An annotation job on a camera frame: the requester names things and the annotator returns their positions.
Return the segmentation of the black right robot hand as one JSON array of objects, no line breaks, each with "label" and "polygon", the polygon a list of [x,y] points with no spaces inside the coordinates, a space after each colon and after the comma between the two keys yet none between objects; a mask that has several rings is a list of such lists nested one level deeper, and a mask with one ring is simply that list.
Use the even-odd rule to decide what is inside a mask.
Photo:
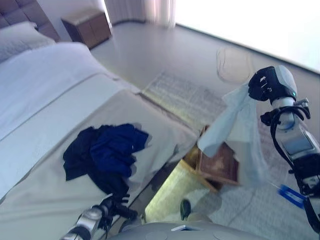
[{"label": "black right robot hand", "polygon": [[291,98],[297,100],[297,86],[292,73],[283,65],[258,70],[248,83],[248,95],[254,100],[273,103]]}]

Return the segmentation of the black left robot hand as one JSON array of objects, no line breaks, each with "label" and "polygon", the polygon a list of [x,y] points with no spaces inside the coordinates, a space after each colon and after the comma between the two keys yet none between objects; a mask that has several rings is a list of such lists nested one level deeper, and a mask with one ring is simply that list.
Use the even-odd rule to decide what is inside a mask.
[{"label": "black left robot hand", "polygon": [[111,196],[112,204],[110,212],[112,216],[120,216],[132,221],[137,218],[138,212],[124,205],[129,202],[129,197],[129,194]]}]

